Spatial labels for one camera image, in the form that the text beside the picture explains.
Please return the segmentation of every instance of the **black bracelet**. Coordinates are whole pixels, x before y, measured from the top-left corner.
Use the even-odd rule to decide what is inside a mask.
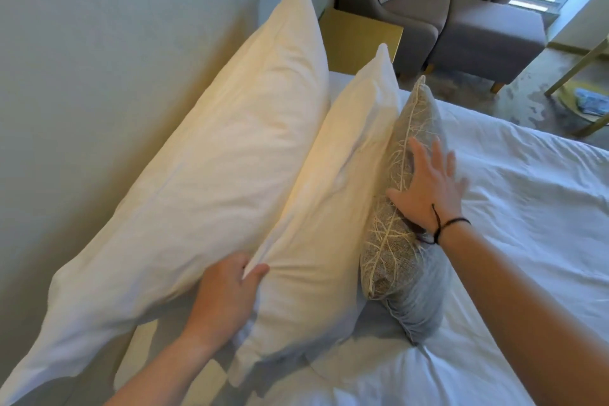
[[[438,243],[438,240],[440,239],[440,233],[442,233],[442,230],[444,230],[447,226],[450,226],[453,223],[457,223],[458,221],[466,221],[467,223],[469,223],[471,225],[471,222],[467,218],[464,218],[464,217],[453,218],[453,219],[447,221],[444,225],[442,225],[442,223],[440,221],[440,216],[435,211],[435,204],[431,204],[431,208],[434,210],[435,219],[438,221],[438,229],[434,233],[434,244]]]

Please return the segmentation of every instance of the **blue booklet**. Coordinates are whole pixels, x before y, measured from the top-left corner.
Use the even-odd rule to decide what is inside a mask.
[[[605,116],[609,112],[609,96],[585,88],[576,88],[574,93],[577,107],[584,114]]]

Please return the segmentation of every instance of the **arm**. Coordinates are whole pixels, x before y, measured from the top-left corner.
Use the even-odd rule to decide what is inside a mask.
[[[179,405],[191,382],[214,353],[246,323],[268,265],[243,278],[245,254],[210,266],[201,279],[193,310],[179,338],[125,384],[106,406]]]
[[[406,192],[387,195],[405,217],[428,231],[461,217],[465,184],[455,182],[455,157],[444,160],[439,141],[431,160],[410,141],[415,175]],[[609,404],[609,350],[543,289],[486,241],[458,222],[442,231],[440,246],[499,349],[537,404]]]

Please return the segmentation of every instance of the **white bed sheet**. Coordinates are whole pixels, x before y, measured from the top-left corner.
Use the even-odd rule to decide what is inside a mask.
[[[333,97],[350,78],[331,73]],[[439,105],[458,171],[471,179],[465,216],[609,341],[609,153]],[[187,313],[173,309],[137,328],[115,387],[180,333]],[[369,302],[354,334],[311,362],[260,366],[237,389],[226,380],[231,355],[230,348],[218,353],[184,405],[532,404],[457,278],[440,330],[421,348],[411,347],[386,310]]]

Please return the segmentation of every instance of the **carpet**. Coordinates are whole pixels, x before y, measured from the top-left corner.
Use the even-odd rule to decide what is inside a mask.
[[[568,139],[587,125],[587,121],[543,92],[566,73],[581,56],[546,48],[514,82],[494,95],[492,81],[458,71],[437,68],[427,75],[426,83],[434,96],[464,108],[473,109],[514,124],[548,132]],[[412,90],[417,78],[400,78],[400,88]],[[609,61],[599,60],[575,76],[609,90]],[[582,140],[609,150],[609,126]]]

